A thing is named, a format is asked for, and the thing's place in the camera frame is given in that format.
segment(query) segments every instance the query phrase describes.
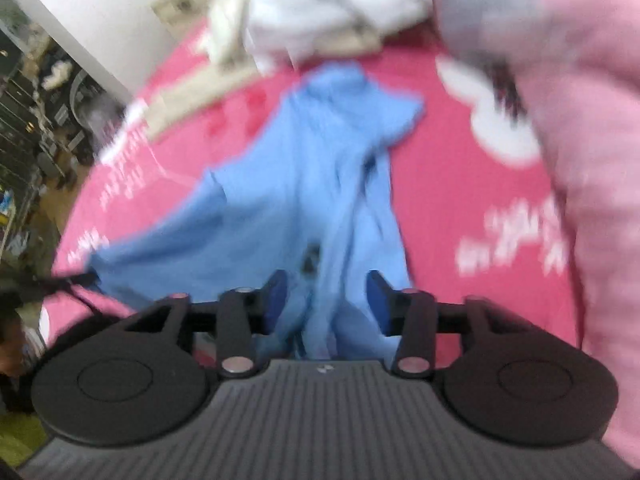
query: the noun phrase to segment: bed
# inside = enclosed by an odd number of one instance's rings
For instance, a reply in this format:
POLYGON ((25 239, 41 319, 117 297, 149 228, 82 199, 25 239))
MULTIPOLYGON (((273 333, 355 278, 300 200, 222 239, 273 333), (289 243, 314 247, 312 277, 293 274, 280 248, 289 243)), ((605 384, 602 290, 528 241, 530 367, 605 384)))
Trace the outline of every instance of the bed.
MULTIPOLYGON (((196 186, 205 168, 242 154, 280 95, 301 74, 283 70, 172 127, 149 143, 140 119, 159 89, 206 63, 196 54, 200 32, 156 71, 128 109, 126 125, 87 178, 70 215, 53 267, 74 272, 87 254, 150 227, 196 186)), ((392 158, 393 208, 415 286, 441 301, 490 298, 563 340, 578 344, 570 250, 563 235, 540 147, 525 121, 494 103, 491 83, 428 48, 395 44, 361 60, 388 88, 423 95, 427 112, 392 158)), ((99 308, 128 307, 82 292, 99 308)), ((71 298, 44 304, 40 329, 48 342, 86 308, 71 298)), ((452 338, 438 362, 454 356, 452 338)))

